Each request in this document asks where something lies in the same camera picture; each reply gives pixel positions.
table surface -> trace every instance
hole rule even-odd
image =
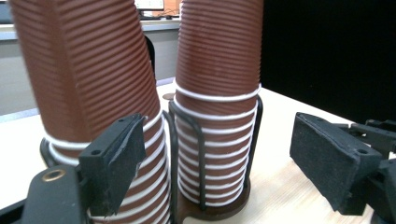
[[[167,110],[163,95],[175,92],[175,87],[168,84],[157,90]],[[266,89],[259,95],[263,115],[250,174],[250,197],[241,212],[217,223],[370,223],[373,210],[369,206],[362,217],[334,212],[289,154],[296,112],[334,123],[351,121]],[[31,179],[46,169],[39,154],[43,132],[39,116],[0,123],[0,209],[24,199]],[[206,222],[188,217],[184,223]]]

